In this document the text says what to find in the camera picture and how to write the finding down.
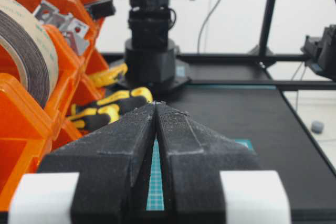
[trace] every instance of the metal frame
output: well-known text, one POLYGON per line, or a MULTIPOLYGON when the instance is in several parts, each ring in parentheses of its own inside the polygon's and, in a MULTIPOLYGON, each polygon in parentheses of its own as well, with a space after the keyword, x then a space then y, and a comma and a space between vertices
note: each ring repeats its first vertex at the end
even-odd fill
MULTIPOLYGON (((276 0, 267 0, 264 13, 264 21, 261 28, 259 51, 257 55, 252 54, 179 54, 177 58, 188 63, 236 63, 247 64, 256 63, 260 67, 267 69, 268 66, 279 61, 297 61, 307 62, 310 57, 305 54, 267 54, 268 37, 271 28, 274 8, 276 0)), ((108 62, 123 58, 123 53, 103 53, 103 56, 108 62)), ((197 80, 191 84, 225 84, 225 85, 262 85, 276 86, 282 91, 297 91, 297 90, 336 90, 336 82, 332 81, 218 81, 218 80, 197 80)))

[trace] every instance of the black work surface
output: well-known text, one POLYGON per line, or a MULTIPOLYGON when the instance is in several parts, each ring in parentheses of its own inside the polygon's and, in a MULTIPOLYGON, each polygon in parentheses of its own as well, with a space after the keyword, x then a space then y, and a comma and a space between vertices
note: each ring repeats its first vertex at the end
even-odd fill
POLYGON ((249 139, 263 169, 280 174, 293 220, 336 220, 335 174, 280 91, 188 86, 159 99, 227 137, 249 139))

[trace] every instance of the gray small object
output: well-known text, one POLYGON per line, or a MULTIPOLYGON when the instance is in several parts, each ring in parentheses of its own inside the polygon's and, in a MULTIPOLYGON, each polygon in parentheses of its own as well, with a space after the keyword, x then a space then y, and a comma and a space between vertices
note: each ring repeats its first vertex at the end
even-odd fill
POLYGON ((313 121, 311 124, 311 131, 316 134, 321 134, 324 129, 324 123, 320 121, 313 121))

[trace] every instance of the black cable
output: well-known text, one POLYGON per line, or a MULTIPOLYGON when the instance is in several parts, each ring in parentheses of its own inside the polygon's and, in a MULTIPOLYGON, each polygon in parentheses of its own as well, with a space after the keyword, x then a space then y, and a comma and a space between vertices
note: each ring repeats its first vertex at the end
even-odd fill
POLYGON ((201 37, 202 37, 204 27, 205 27, 206 23, 208 22, 208 20, 210 19, 212 13, 214 13, 214 11, 216 10, 216 8, 218 7, 218 5, 220 4, 221 1, 222 0, 217 0, 216 4, 212 8, 212 10, 208 13, 205 20, 203 21, 203 24, 201 26, 201 30, 199 31, 199 34, 198 34, 198 42, 197 42, 197 53, 198 54, 199 54, 199 50, 200 50, 200 47, 201 47, 201 37))
MULTIPOLYGON (((303 70, 303 73, 302 73, 302 75, 301 75, 301 79, 300 79, 300 81, 302 81, 303 80, 303 77, 304 77, 304 75, 305 75, 305 73, 306 73, 306 70, 307 70, 307 66, 305 66, 305 68, 304 68, 304 70, 303 70)), ((297 93, 296 93, 296 104, 295 104, 296 106, 296 111, 298 111, 298 109, 299 109, 299 90, 297 91, 297 93)))
POLYGON ((302 67, 303 62, 301 62, 301 64, 299 65, 299 67, 297 68, 297 70, 295 71, 295 73, 293 74, 292 78, 290 79, 291 81, 294 80, 295 76, 297 75, 297 73, 299 72, 300 68, 302 67))
POLYGON ((177 14, 176 14, 176 11, 175 11, 174 9, 172 9, 172 8, 169 8, 169 10, 174 14, 174 20, 173 20, 173 22, 171 23, 171 25, 170 25, 170 27, 169 27, 168 30, 172 29, 172 28, 175 26, 175 24, 176 24, 176 20, 177 20, 177 14))

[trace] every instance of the tape roll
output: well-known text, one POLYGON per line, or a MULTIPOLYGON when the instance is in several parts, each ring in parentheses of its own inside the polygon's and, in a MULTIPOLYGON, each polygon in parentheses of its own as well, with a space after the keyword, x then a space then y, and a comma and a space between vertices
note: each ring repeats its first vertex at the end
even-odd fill
POLYGON ((21 84, 44 108, 58 79, 56 50, 43 26, 15 0, 0 0, 0 46, 15 63, 21 84))

